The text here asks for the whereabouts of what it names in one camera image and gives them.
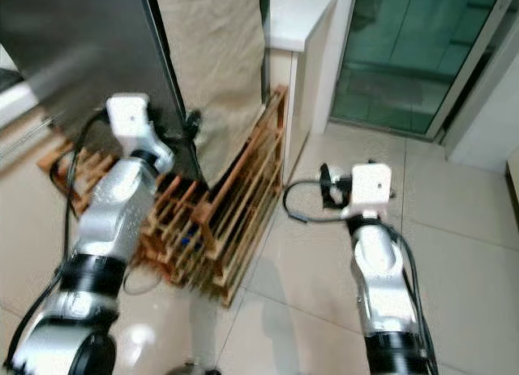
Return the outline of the beige cloth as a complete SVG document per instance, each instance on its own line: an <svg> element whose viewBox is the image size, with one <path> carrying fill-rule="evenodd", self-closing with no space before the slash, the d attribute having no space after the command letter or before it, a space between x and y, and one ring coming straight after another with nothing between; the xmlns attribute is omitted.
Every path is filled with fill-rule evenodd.
<svg viewBox="0 0 519 375"><path fill-rule="evenodd" d="M205 183L230 170L262 114L260 0L157 0L186 108L199 110L194 144Z"/></svg>

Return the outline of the stainless steel fridge door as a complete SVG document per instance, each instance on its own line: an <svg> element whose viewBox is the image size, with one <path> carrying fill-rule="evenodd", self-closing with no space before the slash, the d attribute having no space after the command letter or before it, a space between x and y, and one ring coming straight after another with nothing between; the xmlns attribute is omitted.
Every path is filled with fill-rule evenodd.
<svg viewBox="0 0 519 375"><path fill-rule="evenodd" d="M115 93L144 93L174 173L203 181L157 0L0 0L0 42L63 137Z"/></svg>

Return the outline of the wooden slatted rack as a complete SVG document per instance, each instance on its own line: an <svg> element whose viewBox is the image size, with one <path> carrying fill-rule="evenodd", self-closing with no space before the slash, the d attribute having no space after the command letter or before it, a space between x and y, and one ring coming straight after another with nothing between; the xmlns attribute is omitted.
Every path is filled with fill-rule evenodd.
<svg viewBox="0 0 519 375"><path fill-rule="evenodd" d="M244 148L225 177L201 183L160 175L156 203L142 224L133 267L152 269L229 307L281 195L285 102L275 87Z"/></svg>

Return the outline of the green glass sliding door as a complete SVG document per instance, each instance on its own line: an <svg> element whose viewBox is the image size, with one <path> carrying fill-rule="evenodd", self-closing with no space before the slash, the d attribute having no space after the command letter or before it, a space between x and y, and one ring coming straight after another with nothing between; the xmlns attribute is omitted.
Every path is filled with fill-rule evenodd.
<svg viewBox="0 0 519 375"><path fill-rule="evenodd" d="M519 19L519 0L353 0L330 119L431 140Z"/></svg>

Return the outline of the white narrow cabinet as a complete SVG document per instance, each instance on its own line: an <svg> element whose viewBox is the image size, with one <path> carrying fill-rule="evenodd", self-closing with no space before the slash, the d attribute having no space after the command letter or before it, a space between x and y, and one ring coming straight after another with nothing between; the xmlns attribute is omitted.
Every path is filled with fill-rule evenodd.
<svg viewBox="0 0 519 375"><path fill-rule="evenodd" d="M268 86L285 87L282 182L324 133L345 52L354 0L270 0Z"/></svg>

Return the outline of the white kitchen counter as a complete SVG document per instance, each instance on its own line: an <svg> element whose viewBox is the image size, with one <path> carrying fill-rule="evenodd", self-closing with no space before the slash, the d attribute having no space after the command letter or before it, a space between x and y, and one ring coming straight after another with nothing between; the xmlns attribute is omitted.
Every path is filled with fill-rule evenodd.
<svg viewBox="0 0 519 375"><path fill-rule="evenodd" d="M0 47L0 126L5 127L40 104L14 60Z"/></svg>

